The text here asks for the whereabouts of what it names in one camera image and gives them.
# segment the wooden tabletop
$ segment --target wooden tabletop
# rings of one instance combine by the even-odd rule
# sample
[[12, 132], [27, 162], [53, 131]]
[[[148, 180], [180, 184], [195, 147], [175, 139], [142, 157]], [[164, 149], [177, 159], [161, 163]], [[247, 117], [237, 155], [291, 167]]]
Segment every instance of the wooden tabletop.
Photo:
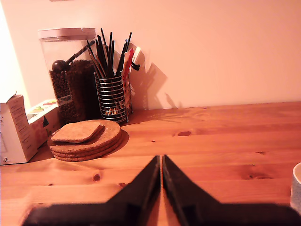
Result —
[[[135, 111], [122, 129], [104, 158], [63, 162], [43, 146], [30, 163], [1, 166], [1, 225], [19, 225], [38, 203], [105, 202], [157, 154], [220, 202], [289, 204], [301, 102]], [[148, 225], [178, 225], [164, 191]]]

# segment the storage container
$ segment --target storage container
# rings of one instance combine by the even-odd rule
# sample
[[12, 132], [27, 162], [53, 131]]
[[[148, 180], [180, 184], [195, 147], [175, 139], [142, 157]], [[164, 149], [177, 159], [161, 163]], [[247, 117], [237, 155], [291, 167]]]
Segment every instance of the storage container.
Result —
[[87, 41], [95, 50], [95, 28], [40, 30], [38, 35], [61, 124], [99, 119], [95, 69], [86, 51]]

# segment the cup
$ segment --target cup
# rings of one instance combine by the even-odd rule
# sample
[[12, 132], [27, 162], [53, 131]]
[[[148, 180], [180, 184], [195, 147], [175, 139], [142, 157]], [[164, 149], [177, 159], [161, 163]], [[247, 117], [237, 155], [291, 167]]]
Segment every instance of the cup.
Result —
[[291, 207], [301, 215], [301, 162], [293, 168]]

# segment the white box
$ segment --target white box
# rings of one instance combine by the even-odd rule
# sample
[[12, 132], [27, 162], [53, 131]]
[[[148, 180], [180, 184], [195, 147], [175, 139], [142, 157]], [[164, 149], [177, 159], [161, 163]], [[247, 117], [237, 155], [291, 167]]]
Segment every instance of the white box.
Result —
[[61, 127], [56, 100], [45, 100], [26, 111], [26, 114], [37, 147]]
[[0, 165], [28, 162], [38, 151], [22, 95], [0, 103]]

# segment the cork coaster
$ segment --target cork coaster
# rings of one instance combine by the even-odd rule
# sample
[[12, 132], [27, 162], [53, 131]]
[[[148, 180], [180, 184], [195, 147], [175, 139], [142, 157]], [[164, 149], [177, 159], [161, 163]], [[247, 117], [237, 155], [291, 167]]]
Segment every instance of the cork coaster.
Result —
[[98, 153], [84, 156], [84, 157], [78, 157], [78, 158], [64, 158], [64, 157], [57, 156], [55, 153], [53, 153], [53, 154], [54, 154], [55, 158], [62, 160], [62, 161], [87, 161], [87, 160], [102, 157], [102, 156], [114, 151], [121, 143], [122, 143], [122, 136], [121, 136], [121, 139], [118, 139], [118, 141], [113, 146], [111, 146], [103, 151], [100, 151]]
[[57, 132], [53, 133], [48, 139], [48, 146], [51, 151], [62, 154], [75, 154], [87, 152], [95, 149], [99, 149], [110, 144], [113, 140], [118, 137], [121, 133], [120, 126], [109, 120], [89, 120], [98, 122], [104, 126], [104, 129], [100, 132], [96, 132], [88, 141], [83, 143], [64, 143], [64, 142], [53, 142], [51, 137]]
[[112, 147], [113, 145], [115, 145], [119, 140], [122, 139], [121, 134], [122, 133], [119, 133], [119, 135], [116, 137], [116, 139], [112, 140], [111, 143], [109, 143], [105, 146], [102, 146], [100, 148], [91, 150], [91, 151], [80, 152], [80, 153], [69, 153], [69, 154], [63, 154], [63, 153], [58, 153], [58, 152], [52, 151], [52, 154], [56, 155], [58, 157], [62, 157], [62, 158], [79, 158], [79, 157], [85, 157], [85, 156], [88, 156], [88, 155], [93, 155], [93, 154], [99, 153], [101, 151], [105, 151], [106, 149], [108, 149], [108, 148]]
[[103, 126], [96, 121], [80, 121], [64, 125], [51, 137], [53, 142], [82, 143], [89, 140]]

